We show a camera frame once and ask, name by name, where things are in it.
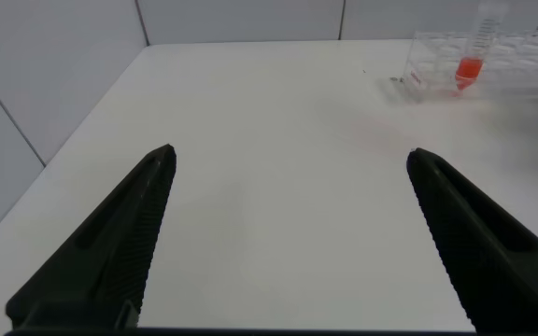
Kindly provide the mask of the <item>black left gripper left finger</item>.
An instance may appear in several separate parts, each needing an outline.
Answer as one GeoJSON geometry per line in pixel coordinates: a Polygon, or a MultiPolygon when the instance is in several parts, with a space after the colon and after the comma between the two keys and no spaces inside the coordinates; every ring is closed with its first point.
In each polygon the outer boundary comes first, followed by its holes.
{"type": "Polygon", "coordinates": [[[176,168],[147,154],[7,302],[12,327],[136,327],[176,168]]]}

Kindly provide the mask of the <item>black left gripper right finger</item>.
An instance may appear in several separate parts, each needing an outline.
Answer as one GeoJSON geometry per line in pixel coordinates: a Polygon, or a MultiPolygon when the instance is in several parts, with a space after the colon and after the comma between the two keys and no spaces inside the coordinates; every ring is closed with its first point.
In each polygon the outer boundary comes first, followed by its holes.
{"type": "Polygon", "coordinates": [[[417,148],[406,170],[475,331],[538,334],[538,237],[442,157],[417,148]]]}

